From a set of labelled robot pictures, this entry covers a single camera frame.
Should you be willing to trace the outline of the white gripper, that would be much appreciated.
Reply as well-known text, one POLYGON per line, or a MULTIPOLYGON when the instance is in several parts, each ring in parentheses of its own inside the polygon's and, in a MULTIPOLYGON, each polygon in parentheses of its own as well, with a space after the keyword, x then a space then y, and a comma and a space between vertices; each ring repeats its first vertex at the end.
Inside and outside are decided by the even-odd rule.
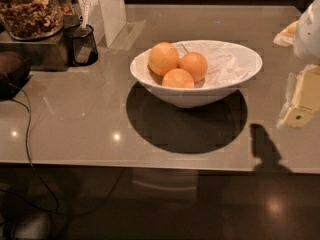
MULTIPOLYGON (((320 63, 320 0, 314 0, 299 21, 284 28, 273 42, 282 47, 293 45, 294 54, 305 63, 320 63)), ((319 111, 320 66, 308 64, 288 76, 277 127, 302 128, 319 111)))

